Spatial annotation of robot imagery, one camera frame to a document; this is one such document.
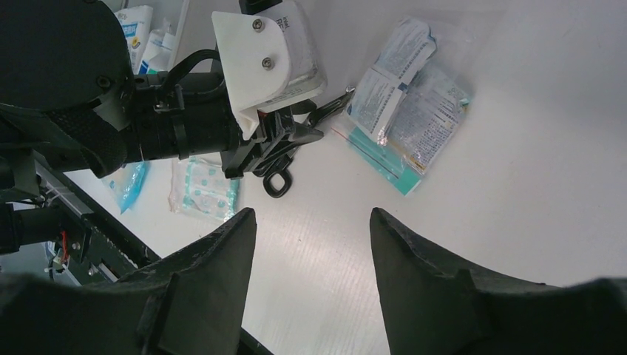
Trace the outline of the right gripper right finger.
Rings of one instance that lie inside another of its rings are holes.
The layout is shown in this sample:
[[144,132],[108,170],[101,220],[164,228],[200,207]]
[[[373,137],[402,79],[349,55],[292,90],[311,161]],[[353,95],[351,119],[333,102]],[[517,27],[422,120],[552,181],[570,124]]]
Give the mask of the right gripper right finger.
[[381,208],[370,244],[392,354],[624,354],[626,279],[567,287],[511,277],[445,249]]

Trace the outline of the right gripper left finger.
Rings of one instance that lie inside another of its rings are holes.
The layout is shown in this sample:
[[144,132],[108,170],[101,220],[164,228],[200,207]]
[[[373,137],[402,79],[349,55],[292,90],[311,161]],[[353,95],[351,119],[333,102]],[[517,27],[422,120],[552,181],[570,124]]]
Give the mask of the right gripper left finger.
[[255,354],[242,328],[255,211],[115,283],[1,276],[3,354]]

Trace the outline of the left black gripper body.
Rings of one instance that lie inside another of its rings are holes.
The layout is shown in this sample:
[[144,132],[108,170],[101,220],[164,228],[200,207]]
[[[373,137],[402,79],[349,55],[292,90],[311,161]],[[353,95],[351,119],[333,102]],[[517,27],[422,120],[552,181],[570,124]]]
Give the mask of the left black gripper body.
[[247,172],[263,170],[291,149],[323,138],[318,129],[295,121],[293,109],[308,114],[316,109],[316,104],[305,100],[261,117],[249,140],[240,138],[234,147],[220,153],[226,178],[238,179]]

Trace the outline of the black handled scissors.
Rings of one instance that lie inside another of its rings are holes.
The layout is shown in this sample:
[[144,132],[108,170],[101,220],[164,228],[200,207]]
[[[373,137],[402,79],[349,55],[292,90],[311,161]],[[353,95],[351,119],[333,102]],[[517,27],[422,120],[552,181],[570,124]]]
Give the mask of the black handled scissors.
[[[348,85],[346,86],[345,93],[343,95],[321,107],[317,107],[316,104],[297,104],[297,114],[304,115],[307,113],[308,115],[303,121],[304,125],[316,129],[327,118],[332,117],[344,109],[353,97],[354,92],[355,86]],[[289,150],[284,150],[276,158],[270,158],[268,163],[264,163],[254,170],[254,174],[257,177],[262,178],[262,184],[265,192],[272,198],[278,199],[284,196],[289,191],[293,183],[293,178],[288,168],[293,163],[294,155],[300,146],[290,143],[288,148]],[[283,185],[280,189],[276,188],[272,183],[272,179],[276,175],[279,175],[283,180]]]

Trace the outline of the clear bandage packet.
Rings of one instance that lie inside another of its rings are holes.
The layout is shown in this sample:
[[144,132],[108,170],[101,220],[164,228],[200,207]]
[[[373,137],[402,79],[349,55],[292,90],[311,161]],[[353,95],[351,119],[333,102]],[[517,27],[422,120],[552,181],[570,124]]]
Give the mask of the clear bandage packet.
[[228,179],[210,160],[191,157],[172,161],[169,208],[184,214],[223,223],[237,213],[240,182]]

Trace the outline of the blue plaster packets bag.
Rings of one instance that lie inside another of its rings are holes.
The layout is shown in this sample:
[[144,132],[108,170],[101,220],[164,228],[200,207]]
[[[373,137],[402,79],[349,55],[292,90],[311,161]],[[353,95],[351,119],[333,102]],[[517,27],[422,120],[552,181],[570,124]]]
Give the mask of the blue plaster packets bag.
[[356,85],[332,130],[407,196],[463,123],[472,101],[459,68],[473,34],[405,16]]

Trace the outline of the blue cotton swab packet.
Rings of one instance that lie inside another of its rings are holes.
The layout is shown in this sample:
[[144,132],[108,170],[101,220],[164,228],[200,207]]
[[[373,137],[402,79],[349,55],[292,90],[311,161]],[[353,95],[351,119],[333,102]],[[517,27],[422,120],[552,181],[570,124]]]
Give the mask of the blue cotton swab packet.
[[133,207],[148,171],[149,163],[141,161],[125,164],[112,174],[101,178],[102,184],[112,196],[121,214]]

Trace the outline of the white gauze pad packet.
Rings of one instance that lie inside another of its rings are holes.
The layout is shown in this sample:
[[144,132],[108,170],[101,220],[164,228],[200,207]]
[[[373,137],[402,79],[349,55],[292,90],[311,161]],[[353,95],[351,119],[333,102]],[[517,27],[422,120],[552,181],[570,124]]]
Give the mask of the white gauze pad packet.
[[140,62],[149,39],[152,15],[153,7],[149,5],[124,8],[115,12],[127,42],[134,74],[139,73]]

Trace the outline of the white plastic bottle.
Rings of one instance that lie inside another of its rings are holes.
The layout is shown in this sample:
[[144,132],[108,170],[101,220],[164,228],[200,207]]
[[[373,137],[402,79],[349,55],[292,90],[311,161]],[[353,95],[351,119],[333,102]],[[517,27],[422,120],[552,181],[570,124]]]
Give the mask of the white plastic bottle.
[[169,61],[172,56],[175,34],[172,26],[152,30],[140,60],[138,74],[153,74],[169,70]]

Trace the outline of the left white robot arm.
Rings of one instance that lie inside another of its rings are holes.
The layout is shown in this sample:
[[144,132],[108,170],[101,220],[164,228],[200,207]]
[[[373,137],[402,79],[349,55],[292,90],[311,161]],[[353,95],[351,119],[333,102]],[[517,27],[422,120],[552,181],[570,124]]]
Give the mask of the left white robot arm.
[[41,194],[35,157],[60,172],[103,178],[127,163],[218,152],[229,178],[322,138],[291,114],[264,118],[260,138],[245,139],[218,72],[220,50],[198,50],[173,70],[132,73],[123,31],[101,1],[1,3],[1,252],[57,240],[52,212],[35,216],[36,233],[14,210]]

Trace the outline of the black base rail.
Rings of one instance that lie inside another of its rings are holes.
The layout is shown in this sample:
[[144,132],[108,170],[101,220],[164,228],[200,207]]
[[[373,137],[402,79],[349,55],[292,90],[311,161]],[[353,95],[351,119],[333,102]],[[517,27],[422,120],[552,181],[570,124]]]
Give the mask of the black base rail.
[[115,283],[123,276],[161,260],[104,210],[94,212],[93,200],[42,159],[38,171],[55,193],[44,209],[29,210],[29,238],[57,237],[70,254],[70,273],[77,285]]

